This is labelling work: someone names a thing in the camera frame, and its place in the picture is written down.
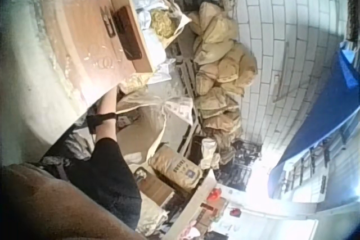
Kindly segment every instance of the wooden table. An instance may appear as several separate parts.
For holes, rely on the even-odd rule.
[[[37,161],[118,82],[153,71],[131,0],[2,1],[4,164]],[[103,21],[104,13],[122,6],[132,11],[139,60],[126,59]]]

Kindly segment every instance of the person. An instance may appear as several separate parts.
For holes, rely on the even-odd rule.
[[[98,106],[98,115],[115,113],[116,95],[116,88],[113,88],[103,96]],[[133,174],[116,141],[116,119],[107,119],[96,126],[95,147],[91,155],[87,156],[88,153],[75,155],[75,152],[69,147],[59,146],[57,142],[40,162],[19,165],[22,166],[20,171],[40,171],[62,182],[71,183],[135,230],[140,218],[142,200]],[[17,175],[19,167],[15,173],[14,167],[9,167],[6,171],[8,175],[12,175],[7,178],[10,179],[10,185],[7,186],[12,187],[14,182],[19,182],[19,180],[14,181],[16,178],[14,175]]]

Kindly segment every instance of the blue awning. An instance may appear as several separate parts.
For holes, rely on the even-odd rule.
[[[268,181],[270,197],[273,197],[278,187],[284,164],[288,159],[316,146],[360,109],[359,74],[346,60],[342,51],[337,55],[332,75],[322,93],[277,166],[270,173]]]

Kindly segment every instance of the forearm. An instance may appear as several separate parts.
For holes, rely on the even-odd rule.
[[[98,107],[97,114],[104,115],[116,112],[116,87],[107,92]],[[102,138],[111,138],[116,141],[116,120],[108,119],[96,127],[96,142]]]

